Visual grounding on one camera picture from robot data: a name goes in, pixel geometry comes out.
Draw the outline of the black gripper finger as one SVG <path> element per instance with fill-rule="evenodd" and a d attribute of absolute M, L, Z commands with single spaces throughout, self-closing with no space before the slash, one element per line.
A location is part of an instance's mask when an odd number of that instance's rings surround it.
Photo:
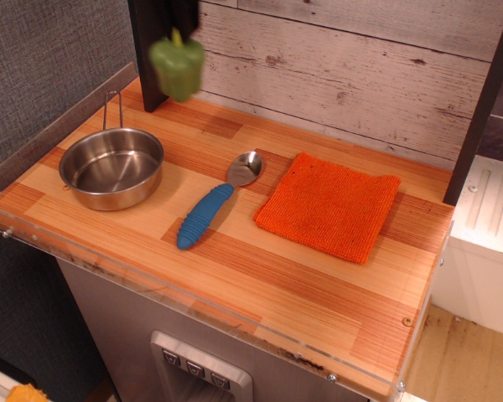
<path fill-rule="evenodd" d="M 190 39 L 200 26 L 199 0 L 169 0 L 170 21 L 183 40 Z"/>

